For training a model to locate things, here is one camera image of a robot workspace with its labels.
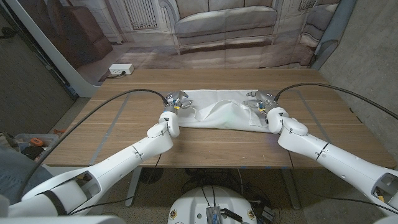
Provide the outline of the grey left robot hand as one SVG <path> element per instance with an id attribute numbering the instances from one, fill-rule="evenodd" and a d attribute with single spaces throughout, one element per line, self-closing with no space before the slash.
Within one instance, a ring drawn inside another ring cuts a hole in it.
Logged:
<path id="1" fill-rule="evenodd" d="M 184 91 L 173 91 L 165 97 L 167 103 L 165 104 L 164 112 L 173 112 L 178 114 L 178 110 L 184 110 L 191 107 L 193 101 L 188 100 L 188 94 Z"/>

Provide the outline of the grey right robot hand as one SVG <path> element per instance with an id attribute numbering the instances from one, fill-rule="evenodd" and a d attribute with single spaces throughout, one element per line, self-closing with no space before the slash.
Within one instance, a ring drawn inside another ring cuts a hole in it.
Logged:
<path id="1" fill-rule="evenodd" d="M 246 96 L 250 96 L 252 99 L 243 101 L 243 105 L 257 108 L 262 113 L 268 113 L 271 109 L 279 107 L 275 97 L 264 90 L 250 91 Z"/>

